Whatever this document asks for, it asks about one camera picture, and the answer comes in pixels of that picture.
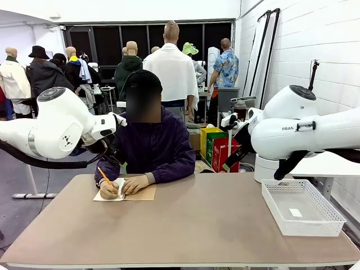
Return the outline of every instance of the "notebook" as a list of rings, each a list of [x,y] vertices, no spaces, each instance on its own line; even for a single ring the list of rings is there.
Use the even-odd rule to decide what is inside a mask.
[[[136,194],[123,196],[121,193],[122,187],[125,184],[124,178],[118,178],[114,182],[119,185],[119,196],[116,199],[105,200],[101,197],[100,191],[96,194],[93,201],[153,201],[155,198],[156,185],[152,184],[142,190],[139,190]]]

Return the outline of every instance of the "bald mannequin head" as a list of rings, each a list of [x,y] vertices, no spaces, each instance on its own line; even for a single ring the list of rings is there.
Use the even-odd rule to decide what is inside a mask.
[[[223,51],[230,50],[230,40],[228,38],[223,38],[220,44],[221,44],[221,49],[223,49]]]
[[[153,47],[153,48],[151,49],[151,53],[156,52],[158,49],[160,49],[160,47],[158,47],[158,46]]]
[[[70,59],[71,56],[76,56],[77,55],[77,49],[75,49],[74,47],[68,47],[65,49],[66,55],[67,55],[67,59]]]
[[[17,49],[15,48],[7,47],[5,49],[5,53],[7,54],[7,56],[12,56],[15,59],[17,58]]]
[[[175,21],[168,21],[164,29],[164,42],[176,44],[179,39],[179,26]]]
[[[137,55],[137,43],[135,41],[128,41],[126,43],[126,48],[128,50],[128,55]]]
[[[124,47],[122,51],[123,51],[123,55],[128,55],[128,49],[127,49],[127,47]]]

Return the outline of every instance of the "white pants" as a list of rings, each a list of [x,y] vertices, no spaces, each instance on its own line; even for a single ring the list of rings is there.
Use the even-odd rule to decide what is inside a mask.
[[[17,114],[30,114],[30,106],[19,103],[19,104],[15,104],[13,103],[13,110],[15,113]]]

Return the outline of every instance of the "purple jacket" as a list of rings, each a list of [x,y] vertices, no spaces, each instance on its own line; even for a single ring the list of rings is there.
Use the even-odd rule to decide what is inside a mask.
[[[161,123],[128,123],[126,127],[120,126],[115,135],[112,143],[119,149],[121,160],[127,162],[129,174],[151,172],[156,183],[165,183],[194,173],[195,150],[190,146],[186,126],[164,107],[161,107]],[[104,159],[97,166],[109,180],[118,178],[120,166]],[[101,178],[96,170],[96,183]]]

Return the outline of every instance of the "yellow collar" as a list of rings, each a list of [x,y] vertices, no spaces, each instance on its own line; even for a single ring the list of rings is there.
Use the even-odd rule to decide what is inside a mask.
[[[70,61],[76,62],[76,61],[78,61],[78,60],[79,60],[79,59],[78,59],[75,55],[73,55],[73,56],[70,57],[69,62],[70,62]]]

